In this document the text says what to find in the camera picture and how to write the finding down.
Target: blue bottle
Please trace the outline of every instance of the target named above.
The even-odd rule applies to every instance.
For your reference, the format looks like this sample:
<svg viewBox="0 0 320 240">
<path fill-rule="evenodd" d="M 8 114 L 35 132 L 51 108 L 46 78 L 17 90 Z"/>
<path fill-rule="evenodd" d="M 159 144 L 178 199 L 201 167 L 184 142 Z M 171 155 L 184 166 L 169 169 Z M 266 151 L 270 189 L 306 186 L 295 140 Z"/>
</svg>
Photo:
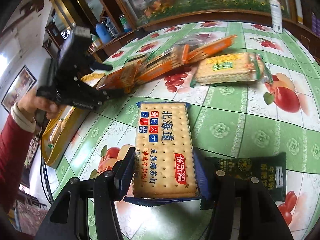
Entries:
<svg viewBox="0 0 320 240">
<path fill-rule="evenodd" d="M 112 40 L 112 38 L 111 38 L 110 34 L 108 33 L 107 28 L 104 24 L 98 23 L 96 25 L 96 32 L 104 44 L 106 44 Z"/>
</svg>

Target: black cable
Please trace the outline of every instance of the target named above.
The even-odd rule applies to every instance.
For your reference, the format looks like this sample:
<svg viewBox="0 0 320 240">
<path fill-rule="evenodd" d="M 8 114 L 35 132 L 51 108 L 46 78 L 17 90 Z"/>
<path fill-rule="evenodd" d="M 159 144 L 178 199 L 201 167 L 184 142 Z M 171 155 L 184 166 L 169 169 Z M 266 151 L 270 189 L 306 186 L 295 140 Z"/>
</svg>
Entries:
<svg viewBox="0 0 320 240">
<path fill-rule="evenodd" d="M 44 129 L 45 116 L 46 116 L 46 114 L 44 114 L 41 133 L 43 132 L 43 129 Z M 47 192 L 48 192 L 49 197 L 47 196 L 47 194 L 46 194 L 46 192 L 44 190 L 43 181 L 42 181 L 42 169 L 43 169 L 42 161 L 44 162 L 44 159 L 42 157 L 42 147 L 41 147 L 41 145 L 42 145 L 42 134 L 41 134 L 41 137 L 40 137 L 40 179 L 41 179 L 41 186 L 42 186 L 42 190 L 44 192 L 44 195 L 45 195 L 47 201 L 52 205 L 53 197 L 52 197 L 52 192 L 51 192 L 50 185 L 49 185 L 47 168 L 45 167 L 45 164 L 44 164 L 44 167 L 45 167 L 46 172 L 44 172 L 44 176 L 46 176 L 46 178 L 44 178 L 44 180 L 45 180 L 45 183 L 46 183 L 46 188 L 47 188 Z"/>
<path fill-rule="evenodd" d="M 47 170 L 47 165 L 44 162 L 44 159 L 42 158 L 43 162 L 42 162 L 42 169 L 44 172 L 44 183 L 45 186 L 47 188 L 47 193 L 48 193 L 48 197 L 51 201 L 51 204 L 53 203 L 53 196 L 52 196 L 52 192 L 51 192 L 51 188 L 50 188 L 50 183 L 49 183 L 49 179 L 48 179 L 48 170 Z"/>
<path fill-rule="evenodd" d="M 43 181 L 42 181 L 42 153 L 41 153 L 41 156 L 40 156 L 40 179 L 41 179 L 41 186 L 42 186 L 42 190 L 44 192 L 44 195 L 45 195 L 45 198 L 47 199 L 47 201 L 52 204 L 44 190 L 44 186 L 43 186 Z"/>
</svg>

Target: beef jerky package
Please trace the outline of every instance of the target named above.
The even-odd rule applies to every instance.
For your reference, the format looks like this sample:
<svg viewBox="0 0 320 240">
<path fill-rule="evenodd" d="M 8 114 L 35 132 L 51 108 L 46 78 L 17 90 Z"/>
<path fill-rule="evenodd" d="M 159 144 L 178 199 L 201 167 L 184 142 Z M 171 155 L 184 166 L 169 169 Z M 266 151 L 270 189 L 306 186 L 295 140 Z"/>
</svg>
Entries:
<svg viewBox="0 0 320 240">
<path fill-rule="evenodd" d="M 236 179 L 250 180 L 257 177 L 274 201 L 284 201 L 286 194 L 286 153 L 271 157 L 220 159 L 206 157 L 207 167 L 214 166 Z"/>
</svg>

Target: snack bag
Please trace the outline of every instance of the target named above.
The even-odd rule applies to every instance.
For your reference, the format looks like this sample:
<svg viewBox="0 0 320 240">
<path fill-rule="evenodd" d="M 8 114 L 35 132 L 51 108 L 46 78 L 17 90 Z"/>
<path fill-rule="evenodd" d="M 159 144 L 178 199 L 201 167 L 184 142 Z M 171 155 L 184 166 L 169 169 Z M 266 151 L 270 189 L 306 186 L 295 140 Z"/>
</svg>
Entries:
<svg viewBox="0 0 320 240">
<path fill-rule="evenodd" d="M 195 80 L 201 84 L 272 81 L 270 70 L 257 53 L 236 53 L 207 58 L 199 63 Z"/>
<path fill-rule="evenodd" d="M 154 54 L 154 52 L 150 52 L 150 53 L 137 55 L 135 57 L 128 58 L 124 62 L 123 67 L 128 67 L 128 66 L 132 66 L 132 65 L 137 65 L 138 67 L 140 67 L 142 63 L 144 63 L 145 61 L 147 61 L 149 59 L 151 54 Z"/>
<path fill-rule="evenodd" d="M 198 196 L 185 103 L 141 102 L 135 147 L 134 197 Z"/>
<path fill-rule="evenodd" d="M 206 45 L 206 43 L 210 42 L 210 35 L 205 35 L 204 34 L 197 34 L 197 33 L 193 33 L 193 34 L 189 34 L 187 36 L 185 36 L 184 38 L 178 40 L 177 42 L 175 42 L 173 44 L 173 46 L 177 46 L 177 45 L 189 45 L 189 52 L 193 51 L 195 49 L 198 49 L 201 46 Z"/>
<path fill-rule="evenodd" d="M 286 194 L 286 153 L 271 157 L 219 159 L 206 157 L 209 165 L 236 179 L 256 177 L 274 201 L 284 201 Z"/>
<path fill-rule="evenodd" d="M 97 90 L 123 88 L 124 93 L 128 94 L 134 87 L 134 78 L 137 71 L 137 64 L 129 64 L 108 76 L 103 77 L 97 85 Z"/>
<path fill-rule="evenodd" d="M 103 73 L 91 73 L 83 76 L 81 78 L 81 81 L 91 87 L 95 87 L 103 76 L 105 76 L 105 74 Z"/>
<path fill-rule="evenodd" d="M 188 62 L 187 63 L 195 63 L 200 60 L 203 60 L 207 57 L 210 57 L 225 48 L 231 46 L 233 44 L 233 40 L 237 37 L 237 35 L 230 35 L 228 37 L 219 39 L 217 41 L 210 42 L 205 44 L 197 49 L 190 50 L 188 53 Z"/>
<path fill-rule="evenodd" d="M 184 64 L 188 55 L 188 45 L 175 46 L 141 65 L 135 78 L 136 85 L 142 85 L 162 74 Z"/>
</svg>

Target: green checkered tablecloth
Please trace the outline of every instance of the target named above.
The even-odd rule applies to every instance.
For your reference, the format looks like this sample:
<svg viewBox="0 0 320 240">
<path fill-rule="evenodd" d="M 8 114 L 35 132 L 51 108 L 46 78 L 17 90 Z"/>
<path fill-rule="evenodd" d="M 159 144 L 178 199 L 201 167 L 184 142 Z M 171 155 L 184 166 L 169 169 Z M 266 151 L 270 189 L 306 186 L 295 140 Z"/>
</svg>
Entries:
<svg viewBox="0 0 320 240">
<path fill-rule="evenodd" d="M 290 93 L 280 93 L 276 103 L 267 105 L 263 98 L 268 92 L 265 84 L 191 88 L 195 69 L 188 68 L 188 75 L 176 92 L 167 89 L 163 78 L 137 87 L 132 94 L 110 100 L 87 116 L 56 170 L 59 183 L 52 188 L 53 196 L 58 195 L 71 177 L 88 179 L 91 171 L 97 169 L 105 145 L 108 148 L 134 145 L 137 102 L 188 102 L 193 145 L 204 155 L 229 158 L 287 152 L 287 192 L 294 191 L 298 197 L 289 228 L 295 240 L 303 239 L 320 216 L 319 65 L 287 30 L 278 34 L 270 27 L 240 22 L 191 23 L 166 28 L 130 42 L 106 63 L 112 64 L 116 71 L 128 56 L 152 50 L 158 55 L 191 33 L 204 34 L 210 41 L 236 34 L 235 43 L 224 52 L 260 53 L 271 73 L 279 78 L 278 82 L 287 84 Z M 90 238 L 95 240 L 93 199 L 88 202 Z M 116 207 L 124 239 L 133 240 L 198 240 L 203 237 L 211 216 L 211 211 L 199 209 L 199 201 L 153 208 L 120 202 Z M 237 239 L 239 209 L 235 212 L 232 239 Z"/>
</svg>

